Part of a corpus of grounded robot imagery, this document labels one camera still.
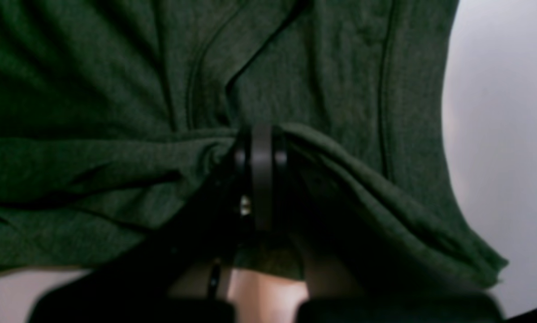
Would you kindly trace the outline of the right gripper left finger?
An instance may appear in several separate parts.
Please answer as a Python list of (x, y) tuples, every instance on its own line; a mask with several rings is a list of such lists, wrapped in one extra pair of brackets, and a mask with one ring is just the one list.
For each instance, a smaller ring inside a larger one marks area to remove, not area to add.
[(229, 153), (154, 235), (87, 276), (48, 292), (31, 323), (235, 323), (228, 300), (242, 243), (264, 231), (264, 126)]

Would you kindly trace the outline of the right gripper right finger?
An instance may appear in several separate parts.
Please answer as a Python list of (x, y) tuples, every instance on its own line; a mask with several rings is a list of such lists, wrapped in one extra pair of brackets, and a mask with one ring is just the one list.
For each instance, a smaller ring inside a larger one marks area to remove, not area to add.
[(263, 231), (300, 257), (302, 323), (500, 323), (505, 261), (324, 135), (263, 127)]

